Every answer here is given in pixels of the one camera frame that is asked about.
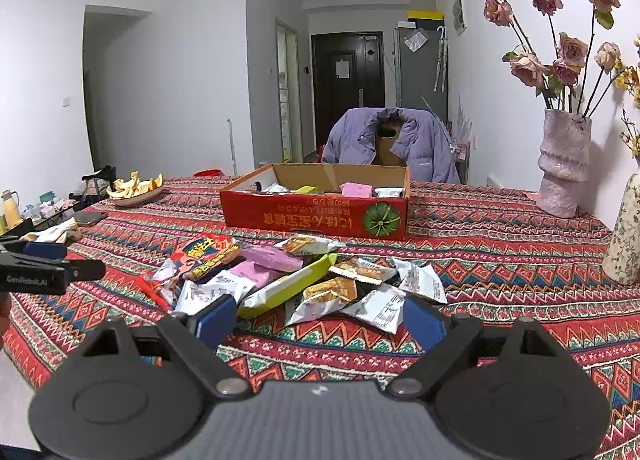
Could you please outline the person left hand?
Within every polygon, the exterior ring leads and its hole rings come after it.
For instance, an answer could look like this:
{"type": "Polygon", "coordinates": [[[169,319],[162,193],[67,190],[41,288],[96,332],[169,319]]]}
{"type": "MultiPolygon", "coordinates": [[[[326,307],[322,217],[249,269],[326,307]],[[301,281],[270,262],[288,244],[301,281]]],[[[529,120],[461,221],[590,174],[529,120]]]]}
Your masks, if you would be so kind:
{"type": "Polygon", "coordinates": [[[10,296],[6,292],[2,292],[0,298],[0,348],[3,347],[3,338],[10,326],[10,311],[10,296]]]}

